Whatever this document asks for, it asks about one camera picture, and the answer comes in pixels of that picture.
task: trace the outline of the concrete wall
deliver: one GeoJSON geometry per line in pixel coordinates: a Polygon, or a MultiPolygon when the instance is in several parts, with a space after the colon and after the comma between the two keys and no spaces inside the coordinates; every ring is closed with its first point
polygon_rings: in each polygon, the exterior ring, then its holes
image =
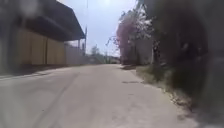
{"type": "Polygon", "coordinates": [[[65,46],[26,29],[17,34],[16,63],[22,65],[65,65],[65,46]]]}
{"type": "Polygon", "coordinates": [[[69,66],[83,63],[83,51],[75,46],[66,45],[66,63],[69,66]]]}

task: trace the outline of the roof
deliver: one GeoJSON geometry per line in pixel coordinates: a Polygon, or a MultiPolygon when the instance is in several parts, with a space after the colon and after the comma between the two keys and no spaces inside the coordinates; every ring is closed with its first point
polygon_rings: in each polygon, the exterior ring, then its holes
{"type": "Polygon", "coordinates": [[[26,27],[59,41],[85,38],[73,10],[57,1],[55,1],[53,7],[43,9],[42,15],[27,20],[26,27]]]}

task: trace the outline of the building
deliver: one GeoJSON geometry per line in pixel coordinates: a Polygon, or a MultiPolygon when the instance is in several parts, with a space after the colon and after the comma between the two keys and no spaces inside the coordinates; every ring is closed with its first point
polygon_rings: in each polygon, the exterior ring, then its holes
{"type": "Polygon", "coordinates": [[[66,65],[64,42],[85,38],[71,8],[56,0],[40,3],[41,13],[31,18],[16,13],[15,3],[2,5],[6,11],[0,15],[12,16],[0,19],[1,26],[7,27],[0,39],[1,70],[66,65]]]}

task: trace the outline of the road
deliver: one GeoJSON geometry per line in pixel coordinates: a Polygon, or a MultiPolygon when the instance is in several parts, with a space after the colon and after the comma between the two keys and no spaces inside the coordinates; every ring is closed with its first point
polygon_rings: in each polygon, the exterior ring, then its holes
{"type": "Polygon", "coordinates": [[[0,80],[0,128],[194,128],[158,88],[119,65],[0,80]]]}

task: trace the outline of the roadside vegetation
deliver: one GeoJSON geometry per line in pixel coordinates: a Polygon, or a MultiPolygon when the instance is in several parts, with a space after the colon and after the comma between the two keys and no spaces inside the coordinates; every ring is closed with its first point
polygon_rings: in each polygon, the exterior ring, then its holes
{"type": "Polygon", "coordinates": [[[192,109],[205,82],[205,32],[190,1],[139,0],[133,10],[121,15],[112,40],[123,65],[144,65],[137,68],[138,75],[175,95],[177,104],[192,109]]]}

